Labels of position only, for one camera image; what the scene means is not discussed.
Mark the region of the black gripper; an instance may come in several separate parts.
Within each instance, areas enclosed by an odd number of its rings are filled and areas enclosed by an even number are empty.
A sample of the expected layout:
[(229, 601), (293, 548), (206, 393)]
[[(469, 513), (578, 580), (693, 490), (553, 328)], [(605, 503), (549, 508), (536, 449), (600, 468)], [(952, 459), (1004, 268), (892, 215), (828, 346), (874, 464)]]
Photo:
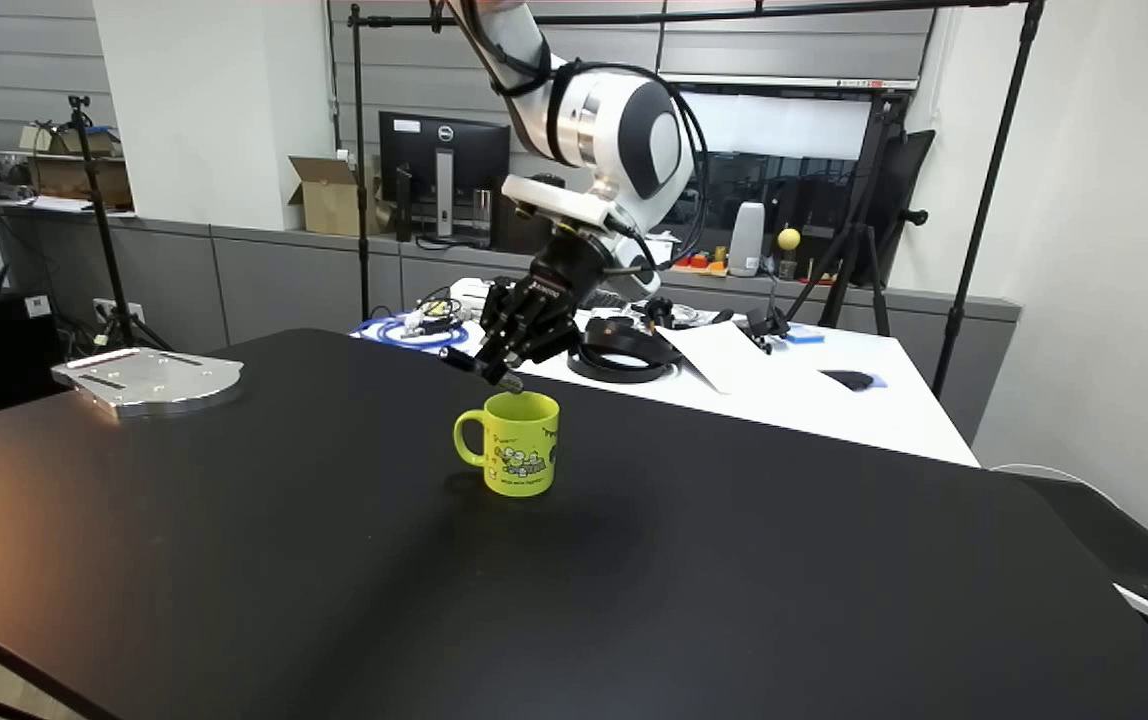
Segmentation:
[(476, 377), (500, 383), (518, 365), (578, 349), (574, 309), (618, 274), (617, 257), (567, 246), (540, 252), (522, 275), (494, 275), (478, 317)]

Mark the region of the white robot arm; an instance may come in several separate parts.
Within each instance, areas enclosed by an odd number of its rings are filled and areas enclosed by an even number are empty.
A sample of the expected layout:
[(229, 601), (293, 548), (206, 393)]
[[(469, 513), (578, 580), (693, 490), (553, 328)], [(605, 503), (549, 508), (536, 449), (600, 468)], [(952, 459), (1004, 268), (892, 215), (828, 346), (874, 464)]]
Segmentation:
[(687, 102), (655, 73), (612, 60), (562, 60), (527, 0), (446, 0), (469, 47), (522, 148), (578, 169), (583, 189), (506, 178), (500, 198), (553, 224), (518, 279), (483, 301), (473, 370), (494, 383), (578, 346), (574, 309), (612, 287), (649, 301), (659, 287), (650, 246), (683, 198), (704, 146)]

